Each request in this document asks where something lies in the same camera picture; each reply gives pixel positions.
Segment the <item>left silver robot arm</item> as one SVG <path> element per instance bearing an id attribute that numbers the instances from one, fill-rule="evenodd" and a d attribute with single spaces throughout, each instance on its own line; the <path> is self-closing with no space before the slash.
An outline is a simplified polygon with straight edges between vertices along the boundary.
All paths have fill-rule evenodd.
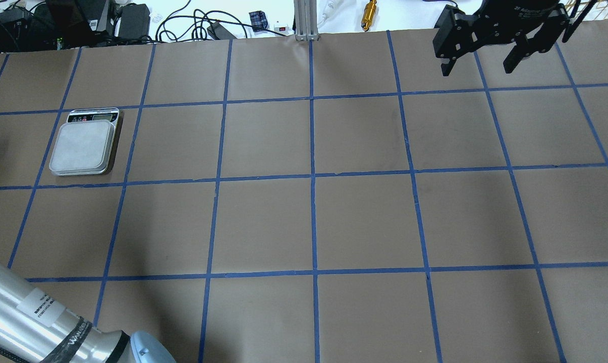
<path id="1" fill-rule="evenodd" d="M 0 263 L 0 355 L 14 362 L 174 362 L 144 331 L 103 332 Z"/>

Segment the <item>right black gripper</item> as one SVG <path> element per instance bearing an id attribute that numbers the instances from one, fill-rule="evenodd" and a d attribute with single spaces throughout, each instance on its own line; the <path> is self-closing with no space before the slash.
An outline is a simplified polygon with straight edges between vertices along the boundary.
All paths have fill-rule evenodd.
<path id="1" fill-rule="evenodd" d="M 558 1 L 484 1 L 472 15 L 456 6 L 446 6 L 435 23 L 432 41 L 444 77 L 451 74 L 457 59 L 482 46 L 515 46 L 504 60 L 511 74 L 533 53 L 546 53 L 569 27 L 571 18 Z"/>

